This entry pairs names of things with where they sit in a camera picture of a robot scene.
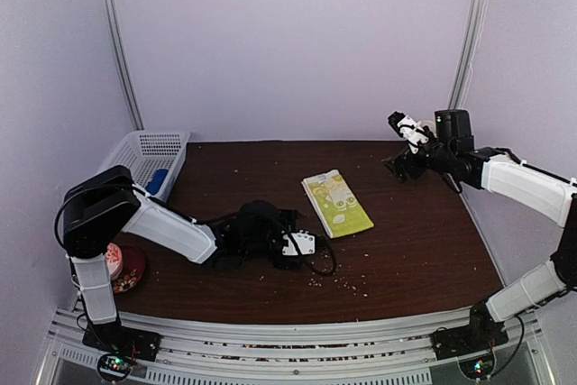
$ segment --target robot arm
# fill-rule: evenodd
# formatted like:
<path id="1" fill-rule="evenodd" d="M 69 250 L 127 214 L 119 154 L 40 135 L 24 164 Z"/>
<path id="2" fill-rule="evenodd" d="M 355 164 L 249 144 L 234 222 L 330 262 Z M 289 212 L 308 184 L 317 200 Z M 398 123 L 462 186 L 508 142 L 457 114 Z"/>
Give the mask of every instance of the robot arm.
<path id="1" fill-rule="evenodd" d="M 266 255 L 280 268 L 300 264 L 312 268 L 303 256 L 316 249 L 314 235 L 293 233 L 296 211 L 257 201 L 232 216 L 202 224 L 143 191 L 123 166 L 102 172 L 67 193 L 56 219 L 57 239 L 62 213 L 61 244 L 87 313 L 84 344 L 149 361 L 155 358 L 160 337 L 123 327 L 116 311 L 105 253 L 119 233 L 137 234 L 194 263 L 220 268 L 222 262 L 238 266 L 249 251 Z"/>
<path id="2" fill-rule="evenodd" d="M 549 260 L 473 306 L 469 325 L 432 335 L 437 358 L 486 349 L 492 339 L 505 343 L 504 321 L 577 286 L 575 179 L 562 179 L 529 166 L 509 150 L 474 149 L 469 115 L 464 110 L 435 112 L 435 128 L 397 112 L 389 117 L 389 124 L 408 141 L 399 154 L 385 160 L 400 182 L 432 170 L 449 175 L 457 185 L 464 182 L 512 198 L 563 228 L 559 248 Z"/>

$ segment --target light purple wall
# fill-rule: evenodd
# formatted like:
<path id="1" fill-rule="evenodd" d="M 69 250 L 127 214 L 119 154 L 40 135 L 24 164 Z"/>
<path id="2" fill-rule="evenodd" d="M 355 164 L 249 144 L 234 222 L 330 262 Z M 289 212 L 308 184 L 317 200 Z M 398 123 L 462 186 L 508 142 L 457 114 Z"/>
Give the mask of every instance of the light purple wall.
<path id="1" fill-rule="evenodd" d="M 32 381 L 72 287 L 52 221 L 131 129 L 101 0 L 0 0 L 0 374 Z"/>
<path id="2" fill-rule="evenodd" d="M 477 145 L 507 146 L 530 163 L 577 176 L 576 0 L 489 0 L 464 108 Z M 503 197 L 467 191 L 507 283 L 544 261 L 561 230 Z M 540 311 L 561 384 L 575 383 L 577 296 Z"/>
<path id="3" fill-rule="evenodd" d="M 147 128 L 394 138 L 447 105 L 470 0 L 116 0 Z"/>

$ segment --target wooden table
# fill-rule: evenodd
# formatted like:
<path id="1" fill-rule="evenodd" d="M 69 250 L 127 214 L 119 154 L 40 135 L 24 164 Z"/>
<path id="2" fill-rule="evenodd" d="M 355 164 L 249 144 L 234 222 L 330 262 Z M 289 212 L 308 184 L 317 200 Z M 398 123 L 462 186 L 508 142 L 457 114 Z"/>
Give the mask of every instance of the wooden table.
<path id="1" fill-rule="evenodd" d="M 265 259 L 215 272 L 159 245 L 123 235 L 148 260 L 119 309 L 142 315 L 230 324 L 316 324 L 418 315 L 469 306 L 501 288 L 461 199 L 426 173 L 400 185 L 381 159 L 400 142 L 191 143 L 169 203 L 198 219 L 236 211 L 254 199 L 307 215 L 322 226 L 300 181 L 339 169 L 375 224 L 332 240 L 339 268 L 277 270 Z"/>

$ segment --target white plastic basket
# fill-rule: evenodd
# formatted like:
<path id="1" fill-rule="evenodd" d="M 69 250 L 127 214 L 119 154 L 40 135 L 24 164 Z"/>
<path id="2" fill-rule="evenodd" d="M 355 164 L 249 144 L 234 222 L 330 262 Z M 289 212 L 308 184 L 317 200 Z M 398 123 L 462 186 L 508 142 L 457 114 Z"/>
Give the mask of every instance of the white plastic basket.
<path id="1" fill-rule="evenodd" d="M 187 157 L 189 137 L 190 133 L 128 133 L 100 167 L 100 171 L 123 165 L 131 171 L 134 182 L 146 188 L 156 170 L 167 169 L 169 172 L 158 193 L 154 195 L 166 201 Z"/>

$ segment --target green booklet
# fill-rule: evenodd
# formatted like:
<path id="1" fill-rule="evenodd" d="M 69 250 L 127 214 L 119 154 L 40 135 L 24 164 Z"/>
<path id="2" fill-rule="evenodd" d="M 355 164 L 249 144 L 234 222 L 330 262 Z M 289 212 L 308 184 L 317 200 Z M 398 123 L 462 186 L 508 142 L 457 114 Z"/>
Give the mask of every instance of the green booklet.
<path id="1" fill-rule="evenodd" d="M 302 184 L 331 238 L 374 227 L 338 170 L 303 179 Z"/>

